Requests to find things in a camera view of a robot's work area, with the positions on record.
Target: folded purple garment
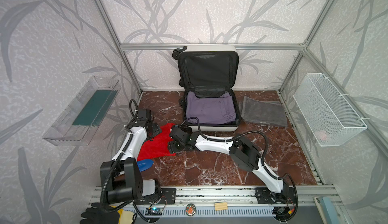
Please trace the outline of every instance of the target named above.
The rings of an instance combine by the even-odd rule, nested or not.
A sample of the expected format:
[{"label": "folded purple garment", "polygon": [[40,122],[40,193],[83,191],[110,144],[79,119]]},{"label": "folded purple garment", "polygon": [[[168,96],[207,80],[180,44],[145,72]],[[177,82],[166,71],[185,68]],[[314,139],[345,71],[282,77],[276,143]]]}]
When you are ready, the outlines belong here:
[{"label": "folded purple garment", "polygon": [[[226,124],[236,120],[233,98],[227,92],[221,97],[197,98],[195,93],[187,94],[186,117],[197,117],[201,124]],[[188,120],[197,123],[196,119]]]}]

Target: wallpaper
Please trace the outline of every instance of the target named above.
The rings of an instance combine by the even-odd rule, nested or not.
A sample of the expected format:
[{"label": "wallpaper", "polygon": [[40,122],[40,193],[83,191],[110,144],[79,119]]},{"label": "wallpaper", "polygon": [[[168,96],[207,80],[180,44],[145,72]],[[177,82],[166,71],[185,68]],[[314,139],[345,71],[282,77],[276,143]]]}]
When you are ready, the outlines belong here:
[{"label": "wallpaper", "polygon": [[[388,0],[338,0],[308,48],[383,133],[387,133]],[[320,147],[292,96],[306,73],[303,59],[282,95],[325,184],[334,184],[356,224],[388,218],[388,160],[365,132],[343,145]]]},{"label": "wallpaper", "polygon": [[[0,222],[78,223],[138,94],[91,0],[0,3]],[[92,75],[121,91],[89,146],[43,140]]]},{"label": "wallpaper", "polygon": [[[298,51],[237,51],[239,67],[234,90],[276,90],[280,88]],[[128,61],[143,90],[184,90],[179,86],[177,61],[172,51],[132,51]],[[142,63],[139,55],[148,58]]]},{"label": "wallpaper", "polygon": [[388,0],[339,0],[310,50],[388,137]]},{"label": "wallpaper", "polygon": [[[103,0],[121,43],[302,43],[325,1]],[[126,53],[144,89],[182,89],[171,51]],[[241,51],[235,88],[278,89],[295,54]]]}]

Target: suitcase lid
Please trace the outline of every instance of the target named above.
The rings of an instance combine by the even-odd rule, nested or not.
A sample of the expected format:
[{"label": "suitcase lid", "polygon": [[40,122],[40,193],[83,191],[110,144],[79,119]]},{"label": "suitcase lid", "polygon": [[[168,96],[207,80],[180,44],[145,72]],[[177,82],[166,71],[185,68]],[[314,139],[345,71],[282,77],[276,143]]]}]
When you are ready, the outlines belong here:
[{"label": "suitcase lid", "polygon": [[232,45],[189,45],[178,56],[183,87],[231,88],[236,81],[239,55]]}]

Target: transparent plastic bin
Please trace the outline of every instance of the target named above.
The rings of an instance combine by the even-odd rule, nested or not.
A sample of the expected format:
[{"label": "transparent plastic bin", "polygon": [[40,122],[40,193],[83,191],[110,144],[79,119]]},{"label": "transparent plastic bin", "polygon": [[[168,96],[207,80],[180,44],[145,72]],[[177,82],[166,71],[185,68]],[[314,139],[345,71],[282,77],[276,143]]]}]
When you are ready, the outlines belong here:
[{"label": "transparent plastic bin", "polygon": [[320,146],[339,146],[367,128],[322,73],[306,74],[294,99]]},{"label": "transparent plastic bin", "polygon": [[120,89],[118,80],[92,76],[43,139],[56,146],[89,145]]}]

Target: round badge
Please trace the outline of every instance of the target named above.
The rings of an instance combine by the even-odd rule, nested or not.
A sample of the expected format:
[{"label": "round badge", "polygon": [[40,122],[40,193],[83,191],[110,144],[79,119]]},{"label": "round badge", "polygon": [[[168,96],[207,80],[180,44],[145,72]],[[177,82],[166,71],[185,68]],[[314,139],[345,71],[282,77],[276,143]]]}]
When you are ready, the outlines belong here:
[{"label": "round badge", "polygon": [[196,211],[197,211],[197,210],[196,210],[194,204],[188,204],[188,205],[186,206],[186,214],[187,214],[188,216],[193,216],[193,215],[195,214]]}]

